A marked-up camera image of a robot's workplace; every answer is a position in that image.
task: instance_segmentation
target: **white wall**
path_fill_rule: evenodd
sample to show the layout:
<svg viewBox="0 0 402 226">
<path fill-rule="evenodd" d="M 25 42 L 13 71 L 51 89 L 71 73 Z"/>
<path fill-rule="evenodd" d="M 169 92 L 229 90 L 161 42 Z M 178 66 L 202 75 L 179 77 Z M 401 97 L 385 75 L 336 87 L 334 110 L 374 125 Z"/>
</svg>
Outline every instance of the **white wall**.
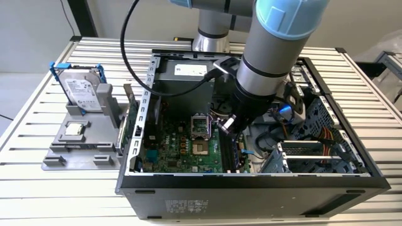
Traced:
<svg viewBox="0 0 402 226">
<path fill-rule="evenodd" d="M 133 0 L 89 1 L 99 36 L 121 37 L 131 2 Z M 198 9 L 179 7 L 169 0 L 141 0 L 129 22 L 126 39 L 171 41 L 174 37 L 194 38 L 198 20 Z M 233 34 L 232 41 L 245 42 L 246 33 Z"/>
<path fill-rule="evenodd" d="M 79 33 L 67 0 L 67 14 Z M 131 0 L 89 0 L 101 37 L 119 38 Z M 332 0 L 320 29 L 308 45 L 345 47 L 357 55 L 380 38 L 402 28 L 402 0 Z M 0 72 L 47 72 L 49 62 L 65 49 L 73 32 L 59 0 L 0 0 Z M 129 39 L 173 40 L 194 37 L 198 10 L 142 0 L 130 21 Z M 232 41 L 248 34 L 232 32 Z"/>
<path fill-rule="evenodd" d="M 101 35 L 119 38 L 131 0 L 91 0 L 93 15 Z M 322 25 L 310 37 L 309 46 L 344 47 L 350 55 L 368 50 L 381 37 L 402 28 L 402 0 L 332 0 Z M 198 10 L 169 3 L 169 0 L 142 0 L 130 20 L 127 39 L 173 40 L 194 37 Z M 248 35 L 230 34 L 232 41 L 245 42 Z"/>
<path fill-rule="evenodd" d="M 0 72 L 47 72 L 71 36 L 59 0 L 0 0 Z"/>
</svg>

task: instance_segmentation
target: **slotted metal table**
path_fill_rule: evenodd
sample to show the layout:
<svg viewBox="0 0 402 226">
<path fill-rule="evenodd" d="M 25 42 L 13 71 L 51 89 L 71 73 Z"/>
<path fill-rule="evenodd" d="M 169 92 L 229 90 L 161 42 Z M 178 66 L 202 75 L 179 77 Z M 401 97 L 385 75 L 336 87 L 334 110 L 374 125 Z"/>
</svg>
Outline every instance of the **slotted metal table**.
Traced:
<svg viewBox="0 0 402 226">
<path fill-rule="evenodd" d="M 154 48 L 190 50 L 186 41 L 127 41 L 127 56 L 146 77 Z M 244 44 L 232 52 L 242 53 Z M 344 109 L 345 115 L 392 185 L 385 194 L 342 214 L 320 219 L 162 220 L 142 221 L 125 197 L 115 195 L 118 171 L 46 172 L 41 165 L 66 114 L 67 98 L 47 73 L 21 113 L 0 138 L 0 225 L 402 225 L 402 116 L 346 53 L 309 48 L 309 57 Z M 115 39 L 71 41 L 58 62 L 102 63 L 114 96 L 127 102 L 125 83 L 142 88 L 127 72 Z"/>
</svg>

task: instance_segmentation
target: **black cable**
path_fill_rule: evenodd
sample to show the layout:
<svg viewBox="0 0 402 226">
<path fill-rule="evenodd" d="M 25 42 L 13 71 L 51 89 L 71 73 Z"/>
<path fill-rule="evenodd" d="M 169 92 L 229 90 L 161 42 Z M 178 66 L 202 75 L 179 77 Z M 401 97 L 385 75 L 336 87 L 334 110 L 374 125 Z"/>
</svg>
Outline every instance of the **black cable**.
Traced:
<svg viewBox="0 0 402 226">
<path fill-rule="evenodd" d="M 0 117 L 3 117 L 5 119 L 9 119 L 9 120 L 11 120 L 11 121 L 14 121 L 14 119 L 13 119 L 13 118 L 10 118 L 10 117 L 5 116 L 3 114 L 0 114 Z"/>
<path fill-rule="evenodd" d="M 262 171 L 264 171 L 264 166 L 265 166 L 265 162 L 266 162 L 268 159 L 269 159 L 269 158 L 266 158 L 266 159 L 262 161 L 261 168 L 260 168 L 260 173 L 262 173 Z"/>
<path fill-rule="evenodd" d="M 268 135 L 270 135 L 270 134 L 272 134 L 272 130 L 268 130 L 268 131 L 262 132 L 262 134 L 258 135 L 257 138 L 256 138 L 256 140 L 254 140 L 254 145 L 256 145 L 256 147 L 257 147 L 261 151 L 264 151 L 264 152 L 272 152 L 272 151 L 274 150 L 273 147 L 265 148 L 265 147 L 261 147 L 261 145 L 260 145 L 260 140 L 261 140 L 265 136 L 268 136 Z"/>
<path fill-rule="evenodd" d="M 66 14 L 66 9 L 65 9 L 63 0 L 61 0 L 61 2 L 62 2 L 62 8 L 63 8 L 65 16 L 66 16 L 66 19 L 67 19 L 69 25 L 70 25 L 70 27 L 71 27 L 71 30 L 73 30 L 73 32 L 74 32 L 74 27 L 71 26 L 71 23 L 70 23 L 70 20 L 69 20 L 67 14 Z"/>
<path fill-rule="evenodd" d="M 262 157 L 258 157 L 256 154 L 252 154 L 252 155 L 254 155 L 254 156 L 256 156 L 256 158 L 265 160 L 265 158 L 262 158 Z"/>
<path fill-rule="evenodd" d="M 393 103 L 393 104 L 396 104 L 396 103 L 397 103 L 397 101 L 399 101 L 400 97 L 401 97 L 401 94 L 399 94 L 399 96 L 396 97 L 396 99 L 395 99 L 395 103 Z"/>
<path fill-rule="evenodd" d="M 188 93 L 190 93 L 192 91 L 194 91 L 204 83 L 206 83 L 209 81 L 208 78 L 204 78 L 197 84 L 196 86 L 185 91 L 185 92 L 181 92 L 181 93 L 175 93 L 175 94 L 171 94 L 171 93 L 161 93 L 155 90 L 153 90 L 145 83 L 143 81 L 139 79 L 137 73 L 134 72 L 133 68 L 131 68 L 131 65 L 130 65 L 130 62 L 129 62 L 129 59 L 127 59 L 127 55 L 126 55 L 126 47 L 125 47 L 125 36 L 126 36 L 126 29 L 127 29 L 127 24 L 129 24 L 129 21 L 130 21 L 130 17 L 131 17 L 131 14 L 133 14 L 133 11 L 138 5 L 138 2 L 139 0 L 134 0 L 133 4 L 131 4 L 131 7 L 130 7 L 130 10 L 129 10 L 129 13 L 127 13 L 127 16 L 126 16 L 126 19 L 125 19 L 125 23 L 123 23 L 123 28 L 122 28 L 122 33 L 121 33 L 121 49 L 122 49 L 122 57 L 123 57 L 123 61 L 125 61 L 125 64 L 126 64 L 126 67 L 134 77 L 134 79 L 138 81 L 138 83 L 141 84 L 141 86 L 147 90 L 150 91 L 150 93 L 153 93 L 154 95 L 157 96 L 162 96 L 162 97 L 177 97 L 177 96 L 182 96 Z"/>
</svg>

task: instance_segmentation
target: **gray parts holder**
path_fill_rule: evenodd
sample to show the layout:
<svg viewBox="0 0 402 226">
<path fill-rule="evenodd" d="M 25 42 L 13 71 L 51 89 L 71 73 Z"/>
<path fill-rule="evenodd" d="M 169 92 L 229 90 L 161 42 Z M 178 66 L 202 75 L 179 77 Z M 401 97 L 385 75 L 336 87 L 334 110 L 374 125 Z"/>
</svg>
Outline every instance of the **gray parts holder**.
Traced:
<svg viewBox="0 0 402 226">
<path fill-rule="evenodd" d="M 43 170 L 118 170 L 123 155 L 117 149 L 122 109 L 113 98 L 113 85 L 101 84 L 97 96 L 102 113 L 85 113 L 78 106 L 67 105 L 67 116 L 50 152 Z"/>
</svg>

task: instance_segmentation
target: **label sticker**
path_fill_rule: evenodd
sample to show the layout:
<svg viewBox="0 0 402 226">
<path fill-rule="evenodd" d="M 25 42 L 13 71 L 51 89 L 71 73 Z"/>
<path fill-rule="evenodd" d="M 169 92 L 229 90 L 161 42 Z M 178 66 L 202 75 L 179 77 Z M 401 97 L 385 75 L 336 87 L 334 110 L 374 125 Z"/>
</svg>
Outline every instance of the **label sticker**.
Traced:
<svg viewBox="0 0 402 226">
<path fill-rule="evenodd" d="M 208 65 L 175 65 L 175 75 L 205 76 Z"/>
<path fill-rule="evenodd" d="M 86 111 L 101 111 L 102 108 L 91 82 L 81 79 L 66 79 L 66 84 L 77 105 Z"/>
<path fill-rule="evenodd" d="M 205 213 L 209 200 L 166 200 L 169 213 Z"/>
</svg>

